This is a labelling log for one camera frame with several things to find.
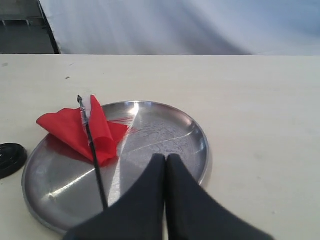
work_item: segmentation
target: black round cap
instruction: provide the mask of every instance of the black round cap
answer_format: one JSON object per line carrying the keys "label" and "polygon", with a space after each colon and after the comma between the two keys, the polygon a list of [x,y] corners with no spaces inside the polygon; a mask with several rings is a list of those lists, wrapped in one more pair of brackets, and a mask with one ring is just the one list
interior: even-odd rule
{"label": "black round cap", "polygon": [[0,145],[0,179],[4,179],[18,170],[26,163],[27,151],[23,146],[15,143]]}

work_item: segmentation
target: white table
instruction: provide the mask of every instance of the white table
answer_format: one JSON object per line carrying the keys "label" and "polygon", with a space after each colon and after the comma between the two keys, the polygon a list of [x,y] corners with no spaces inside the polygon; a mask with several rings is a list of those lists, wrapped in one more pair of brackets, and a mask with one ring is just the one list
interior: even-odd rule
{"label": "white table", "polygon": [[[0,55],[0,143],[28,151],[47,134],[36,119],[77,108],[148,100],[177,107],[213,152],[206,190],[278,240],[320,235],[320,57]],[[22,170],[0,180],[0,235],[58,240],[29,214]]]}

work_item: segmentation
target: metal plate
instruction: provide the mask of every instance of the metal plate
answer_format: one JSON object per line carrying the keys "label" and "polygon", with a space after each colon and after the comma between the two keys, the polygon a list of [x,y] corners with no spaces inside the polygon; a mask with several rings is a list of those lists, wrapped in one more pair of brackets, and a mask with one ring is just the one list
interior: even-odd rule
{"label": "metal plate", "polygon": [[[113,103],[103,110],[109,121],[129,119],[127,124],[136,130],[118,145],[118,159],[101,169],[109,205],[135,183],[154,153],[180,154],[201,183],[210,161],[209,146],[190,116],[147,101]],[[29,157],[22,188],[32,215],[59,233],[102,211],[93,165],[50,134]]]}

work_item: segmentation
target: red paper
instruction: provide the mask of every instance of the red paper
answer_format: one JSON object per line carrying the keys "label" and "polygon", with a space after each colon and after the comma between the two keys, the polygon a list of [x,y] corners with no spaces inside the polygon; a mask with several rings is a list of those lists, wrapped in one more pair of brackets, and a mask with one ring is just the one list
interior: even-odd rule
{"label": "red paper", "polygon": [[[41,127],[62,142],[93,161],[88,136],[82,124],[80,108],[64,108],[57,113],[47,113],[36,121]],[[117,144],[128,131],[128,126],[109,122],[100,103],[91,96],[91,115],[89,127],[100,166],[108,164],[108,160],[117,155]]]}

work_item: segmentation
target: white backdrop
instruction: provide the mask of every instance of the white backdrop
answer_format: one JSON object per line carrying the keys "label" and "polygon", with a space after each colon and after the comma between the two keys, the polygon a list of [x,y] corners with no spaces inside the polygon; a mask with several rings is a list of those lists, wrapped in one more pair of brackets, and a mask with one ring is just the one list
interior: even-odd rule
{"label": "white backdrop", "polygon": [[40,0],[62,54],[320,55],[320,0]]}

